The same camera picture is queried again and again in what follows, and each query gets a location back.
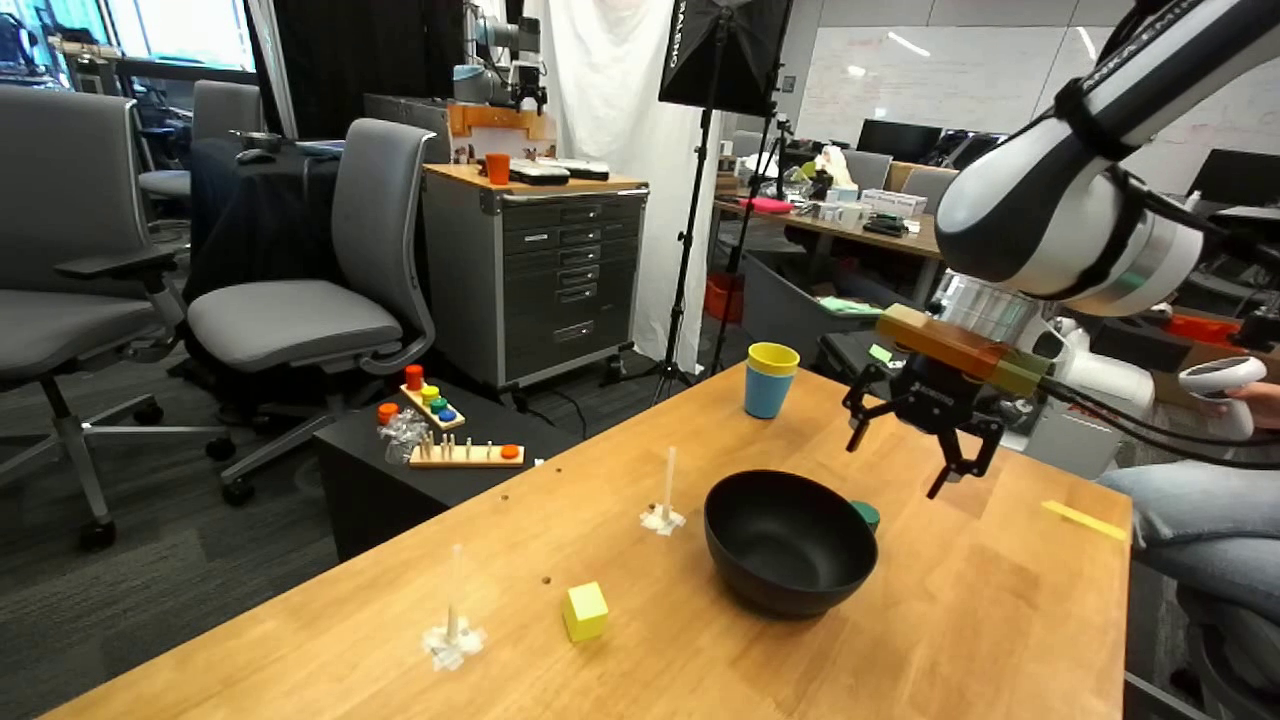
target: wall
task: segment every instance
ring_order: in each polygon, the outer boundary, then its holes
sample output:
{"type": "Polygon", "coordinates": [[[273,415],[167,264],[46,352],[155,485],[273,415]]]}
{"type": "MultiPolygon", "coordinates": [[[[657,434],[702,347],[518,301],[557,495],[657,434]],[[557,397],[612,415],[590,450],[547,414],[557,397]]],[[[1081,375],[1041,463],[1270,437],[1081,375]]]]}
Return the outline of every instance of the wall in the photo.
{"type": "MultiPolygon", "coordinates": [[[[856,142],[866,118],[1011,132],[1093,69],[1090,43],[1101,49],[1123,12],[1128,0],[797,0],[788,72],[803,87],[781,107],[820,142],[856,142]]],[[[1275,87],[1271,62],[1170,124],[1128,170],[1183,191],[1209,148],[1280,151],[1275,87]]]]}

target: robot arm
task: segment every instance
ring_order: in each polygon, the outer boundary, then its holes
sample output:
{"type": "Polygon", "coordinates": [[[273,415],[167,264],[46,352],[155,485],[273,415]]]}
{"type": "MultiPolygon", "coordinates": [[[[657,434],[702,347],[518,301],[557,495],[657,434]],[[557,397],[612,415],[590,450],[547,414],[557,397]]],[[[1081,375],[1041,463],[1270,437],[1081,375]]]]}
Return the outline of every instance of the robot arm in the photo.
{"type": "Polygon", "coordinates": [[[1196,269],[1201,234],[1154,210],[1117,164],[1271,57],[1280,0],[1170,4],[1053,111],[958,178],[937,214],[950,269],[1090,317],[1161,304],[1196,269]]]}

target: floor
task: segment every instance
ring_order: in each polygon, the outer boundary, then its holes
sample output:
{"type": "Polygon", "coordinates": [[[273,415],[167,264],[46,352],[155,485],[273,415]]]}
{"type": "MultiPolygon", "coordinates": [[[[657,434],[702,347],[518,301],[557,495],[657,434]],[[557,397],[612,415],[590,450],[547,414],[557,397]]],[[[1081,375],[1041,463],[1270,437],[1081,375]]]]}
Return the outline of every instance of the floor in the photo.
{"type": "MultiPolygon", "coordinates": [[[[730,333],[724,364],[744,358],[730,333]]],[[[167,364],[118,364],[70,379],[75,408],[103,408],[133,392],[155,392],[171,422],[215,422],[206,387],[167,364]]],[[[601,369],[528,392],[528,414],[575,434],[643,414],[682,392],[669,375],[601,387],[601,369]]],[[[0,397],[0,437],[46,423],[37,392],[0,397]]],[[[256,476],[256,500],[230,509],[215,491],[206,443],[119,443],[102,451],[119,540],[110,552],[75,552],[83,500],[61,463],[0,485],[0,717],[37,717],[149,658],[210,631],[243,607],[289,592],[338,566],[311,451],[295,451],[256,476]]],[[[1170,673],[1176,617],[1154,577],[1135,577],[1135,660],[1170,673]]]]}

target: person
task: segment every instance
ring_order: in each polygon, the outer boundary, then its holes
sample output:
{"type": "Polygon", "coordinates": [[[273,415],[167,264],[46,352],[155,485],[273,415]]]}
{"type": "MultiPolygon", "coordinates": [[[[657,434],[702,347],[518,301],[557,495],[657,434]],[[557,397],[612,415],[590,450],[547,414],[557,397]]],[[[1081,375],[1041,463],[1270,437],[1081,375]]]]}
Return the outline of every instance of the person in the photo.
{"type": "MultiPolygon", "coordinates": [[[[1248,401],[1266,437],[1280,434],[1280,383],[1231,397],[1248,401]]],[[[1148,569],[1280,622],[1280,469],[1171,462],[1101,479],[1133,495],[1135,558],[1148,569]]]]}

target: chair armrest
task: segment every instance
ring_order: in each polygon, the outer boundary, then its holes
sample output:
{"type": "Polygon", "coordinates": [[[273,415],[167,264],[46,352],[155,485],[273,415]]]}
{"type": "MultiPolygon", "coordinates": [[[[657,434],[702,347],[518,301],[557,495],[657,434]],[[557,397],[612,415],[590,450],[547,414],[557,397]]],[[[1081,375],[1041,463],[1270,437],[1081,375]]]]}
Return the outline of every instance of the chair armrest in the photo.
{"type": "Polygon", "coordinates": [[[165,288],[165,272],[177,272],[180,244],[154,244],[123,255],[75,255],[58,264],[58,272],[75,282],[140,282],[149,288],[165,288]]]}

